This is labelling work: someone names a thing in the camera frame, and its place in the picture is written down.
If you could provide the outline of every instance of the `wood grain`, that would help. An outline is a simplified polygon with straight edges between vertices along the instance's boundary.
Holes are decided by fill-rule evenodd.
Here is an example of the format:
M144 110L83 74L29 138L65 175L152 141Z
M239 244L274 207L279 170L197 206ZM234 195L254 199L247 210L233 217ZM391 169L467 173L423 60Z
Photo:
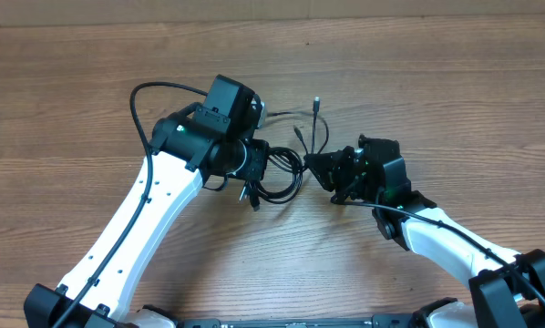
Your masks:
M545 0L0 0L0 26L545 14Z
M208 89L217 74L271 111L321 97L328 150L360 133L395 138L415 189L452 218L503 246L545 250L545 15L0 28L0 327L25 326L32 286L56 286L127 194L143 157L130 90ZM141 92L144 128L195 100ZM308 138L299 118L258 137L301 151L293 124ZM265 183L288 179L270 170ZM237 203L237 182L203 190L133 309L245 320L469 302L436 265L383 240L369 210L332 206L304 180L295 201L258 212Z

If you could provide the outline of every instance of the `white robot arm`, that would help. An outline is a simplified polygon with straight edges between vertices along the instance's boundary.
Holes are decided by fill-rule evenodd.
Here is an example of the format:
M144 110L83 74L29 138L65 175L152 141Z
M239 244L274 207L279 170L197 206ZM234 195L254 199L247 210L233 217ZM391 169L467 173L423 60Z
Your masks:
M149 201L139 215L127 238L100 274L80 303L91 310L99 304L108 307L108 317L121 322L129 306L139 279L163 237L181 211L193 200L202 186L198 169L190 172L186 162L165 152L153 157L156 177ZM147 159L129 194L118 208L98 240L78 265L64 276L60 285L67 288L66 296L74 299L92 272L107 255L120 233L125 229L137 208L147 182Z
M151 86L184 88L206 96L206 100L160 119L153 129L152 140L147 142L134 114L134 98L139 89ZM318 110L317 98L314 122ZM303 166L293 150L269 148L266 141L252 138L266 116L263 103L246 86L222 76L216 77L210 93L167 82L139 85L131 93L131 113L148 157L128 196L85 257L64 276L55 291L38 284L27 296L24 310L30 328L49 328L52 323L56 327L112 328L134 324L142 328L175 328L176 323L165 315L149 309L129 313L129 306L155 250L177 216L198 195L205 180L210 175L224 177L225 181L229 177L244 180L251 205L258 209L259 199L277 204L292 200L306 169L325 190L335 190L333 203L374 207L372 215L386 239L438 264L470 289L475 305L466 306L456 299L442 300L412 315L394 315L396 319L390 314L375 315L358 320L359 323L332 320L317 322L315 327L371 328L366 326L380 323L432 328L545 326L545 253L535 250L519 254L486 241L451 220L418 191L412 191L396 141L362 135L359 149L346 147L321 153L329 136L326 132L325 143L317 153L312 144ZM271 116L282 114L303 113L280 112ZM295 132L303 142L300 131L295 128ZM149 195L145 196L149 158L153 175ZM262 187L260 180L268 160L292 172L293 184L289 188L269 192ZM348 198L363 202L345 201ZM138 213L136 209L140 209L142 200L147 203L137 217L133 213ZM126 230L133 220L130 231ZM515 302L522 297L538 298L541 306L524 311ZM212 320L204 327L196 322L185 323L183 328L213 328L220 324ZM295 325L307 328L301 321L271 323L270 327L295 328ZM234 326L269 328L263 322L221 324L221 328Z

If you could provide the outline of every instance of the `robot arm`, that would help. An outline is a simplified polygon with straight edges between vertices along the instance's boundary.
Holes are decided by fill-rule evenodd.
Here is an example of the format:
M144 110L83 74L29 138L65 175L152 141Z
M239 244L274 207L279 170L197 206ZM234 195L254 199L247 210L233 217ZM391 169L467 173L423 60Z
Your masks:
M98 281L80 302L91 310L100 304L108 307L108 318L121 322L129 306L141 274L181 211L193 200L202 186L198 169L185 169L186 162L165 152L153 157L154 185L149 202L127 238L112 257ZM69 272L58 287L66 289L66 297L74 299L92 272L107 255L119 234L125 229L147 182L147 159L129 194L118 208L90 251Z
M423 209L416 214L456 227L508 263L515 261L514 256L519 254L518 251L500 247L465 229L451 220L440 208ZM452 231L412 218L402 222L401 228L410 251L430 259L466 288L469 288L469 279L476 277L481 271L493 271L501 267Z
M420 192L411 190L397 141L361 135L358 149L309 154L305 165L331 201L374 208L387 240L423 255L466 286L474 307L457 299L435 302L413 320L428 327L526 327L545 324L545 252L506 249L465 229ZM540 300L532 309L516 301Z

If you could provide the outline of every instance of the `black cable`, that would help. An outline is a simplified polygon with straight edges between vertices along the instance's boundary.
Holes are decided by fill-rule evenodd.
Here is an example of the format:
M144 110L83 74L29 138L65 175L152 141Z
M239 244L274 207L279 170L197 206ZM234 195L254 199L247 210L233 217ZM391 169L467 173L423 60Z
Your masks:
M140 213L143 211L143 206L147 203L149 199L149 192L151 191L151 185L153 180L153 157L151 148L149 146L149 142L147 141L147 137L145 137L145 131L143 131L143 127L141 126L141 123L139 121L139 116L137 115L137 110L135 108L135 97L139 90L141 90L144 87L176 87L181 88L184 90L188 90L191 92L195 92L197 94L206 96L208 95L207 92L198 90L194 87L188 87L176 83L170 83L170 82L147 82L140 84L136 86L130 93L129 98L129 106L130 106L130 114L133 117L133 122L135 123L135 127L137 128L137 132L139 133L139 137L141 139L141 143L143 144L143 148L145 149L145 157L147 158L147 183L145 184L145 189L143 191L143 194L141 195L141 200L139 201L139 205L135 209L135 212L133 213L133 216L130 218L129 223L127 224L127 227L125 227L125 230L120 234L117 241L115 241L115 244L112 246L110 251L108 251L105 258L102 260L102 262L99 264L97 269L92 273L92 276L88 278L87 283L82 287L82 290L78 293L76 298L72 301L72 303L64 310L62 315L56 320L52 328L59 328L67 319L67 317L74 311L74 309L80 304L80 301L86 296L88 290L90 290L90 287L92 287L96 281L98 280L98 277L100 274L105 270L105 267L110 262L112 257L117 252L118 248L122 244L122 242L127 238L127 235L129 235L130 230L135 225L135 222L137 222L137 218L139 217Z
M297 196L303 184L303 162L301 157L294 150L285 147L273 147L269 149L267 160L277 168L293 174L293 180L289 187L278 192L268 191L260 181L249 181L249 192L264 201L272 204L284 204Z
M301 133L301 130L296 126L293 126L293 129L294 129L294 134L297 135L297 138L299 139L299 141L301 141L301 144L303 145L303 148L305 149L305 154L309 154L309 150L307 150L307 146L305 145L305 141L303 140L303 133Z
M378 187L378 191L375 194L374 204L380 203L380 196L384 193L384 187ZM378 216L378 219L382 219L382 211L380 209L375 209L375 214Z
M429 218L425 218L421 215L418 215L418 214L415 214L415 213L412 213L412 212L409 212L409 211L405 211L405 210L400 210L400 209L397 209L397 208L393 208L393 207L390 207L390 206L386 206L386 205L380 205L380 204L372 204L372 203L367 203L367 202L354 202L354 201L345 201L343 203L337 203L333 200L332 198L332 203L333 204L337 204L337 205L350 205L350 206L364 206L364 207L371 207L371 208L375 208L375 209L381 209L381 210L389 210L389 211L392 211L392 212L397 212L397 213L400 213L400 214L404 214L408 217L411 217L411 218L414 218L414 219L417 219L417 220L421 220L423 222L426 222L426 223L430 223L430 224L433 224L433 225L436 225L438 226L439 228L444 228L444 229L447 229L451 232L454 232L455 234L457 234L457 236L461 237L463 240L467 241L468 243L470 243L471 245L473 245L473 247L475 247L476 249L480 250L481 252L483 252L486 256L488 256L490 259L493 259L494 261L496 261L497 263L501 264L503 266L503 268L508 271L511 276L513 276L514 278L516 278L519 282L521 282L522 284L524 284L526 286L526 288L528 290L530 290L530 292L532 292L537 298L538 298L538 301L540 302L540 304L542 304L542 306L545 308L545 297L544 295L541 294L540 291L538 291L531 283L530 281L528 281L526 278L524 278L521 274L519 274L519 272L517 272L513 266L509 263L507 263L506 261L504 261L503 259L501 259L496 253L494 253L491 249L488 249L488 248L485 248L483 245L481 245L480 243L476 242L473 238L471 238L470 236L468 236L465 232L457 229L456 227L453 227L451 225L448 225L446 224L445 222L443 221L437 221L437 220L431 220Z
M226 187L228 187L228 175L224 176L224 181L221 183L221 185L218 188L209 188L206 186L203 186L202 188L206 190L211 190L211 191L222 191L222 190L225 190Z
M303 115L307 117L313 117L314 113L309 112L303 112L303 111L282 111L282 112L275 112L275 113L269 113L267 117L269 118L275 118L283 115ZM325 141L324 144L321 146L319 150L317 150L317 154L321 154L321 152L325 149L325 146L327 146L327 142L329 142L329 126L327 125L327 121L325 118L321 115L317 115L317 117L321 120L321 122L325 126Z
M315 153L315 127L317 126L317 113L319 113L319 107L321 106L321 99L315 97L313 101L313 137L311 139L311 153Z

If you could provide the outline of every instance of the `black plastic housing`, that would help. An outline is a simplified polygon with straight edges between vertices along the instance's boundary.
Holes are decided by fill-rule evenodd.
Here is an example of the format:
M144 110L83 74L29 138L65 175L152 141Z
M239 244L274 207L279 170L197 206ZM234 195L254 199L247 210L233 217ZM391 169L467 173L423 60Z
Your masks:
M204 103L160 119L149 144L185 160L186 169L199 169L204 182L210 175L261 180L268 143L252 138L262 114L253 98L249 87L218 75Z
M532 286L545 297L545 251L521 254L515 264L515 270L527 275ZM541 305L518 307L514 295L521 293L526 300L534 300L536 296L505 268L481 271L469 279L469 290L480 328L545 327L545 310Z
M360 135L357 142L359 149L348 146L333 153L304 157L321 186L328 191L335 190L336 203L343 203L349 197L411 212L437 206L420 192L412 191L398 141ZM401 232L406 215L376 209L372 215L384 238L394 240L408 251Z

